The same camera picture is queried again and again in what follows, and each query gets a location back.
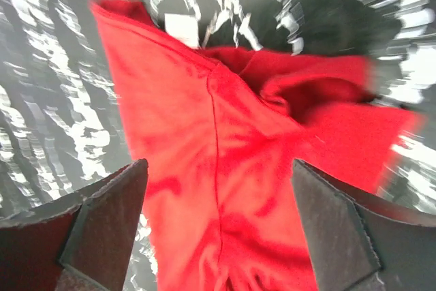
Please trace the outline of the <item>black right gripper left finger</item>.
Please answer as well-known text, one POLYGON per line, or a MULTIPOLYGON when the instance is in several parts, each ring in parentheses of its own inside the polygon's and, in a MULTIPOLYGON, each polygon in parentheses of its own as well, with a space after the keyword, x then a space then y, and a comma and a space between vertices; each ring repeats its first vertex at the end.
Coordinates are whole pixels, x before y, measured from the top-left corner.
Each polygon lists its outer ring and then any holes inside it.
POLYGON ((122 290, 147 180, 139 159, 1 219, 1 289, 122 290))

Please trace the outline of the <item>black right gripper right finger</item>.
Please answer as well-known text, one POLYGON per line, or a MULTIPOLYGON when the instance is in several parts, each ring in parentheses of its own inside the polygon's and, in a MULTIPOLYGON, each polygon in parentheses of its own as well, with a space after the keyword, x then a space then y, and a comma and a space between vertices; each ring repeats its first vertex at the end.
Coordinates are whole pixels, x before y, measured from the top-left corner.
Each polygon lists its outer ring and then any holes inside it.
POLYGON ((435 216, 296 159, 292 187, 319 290, 435 290, 435 216))

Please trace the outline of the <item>red t-shirt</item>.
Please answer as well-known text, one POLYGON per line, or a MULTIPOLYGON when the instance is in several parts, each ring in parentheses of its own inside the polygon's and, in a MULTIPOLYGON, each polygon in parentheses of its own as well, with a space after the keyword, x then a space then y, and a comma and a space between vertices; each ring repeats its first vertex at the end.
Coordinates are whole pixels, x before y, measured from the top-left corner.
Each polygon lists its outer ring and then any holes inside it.
POLYGON ((292 161, 375 193, 420 117, 371 104, 359 56, 192 49, 135 0, 94 0, 159 290, 315 290, 292 161))

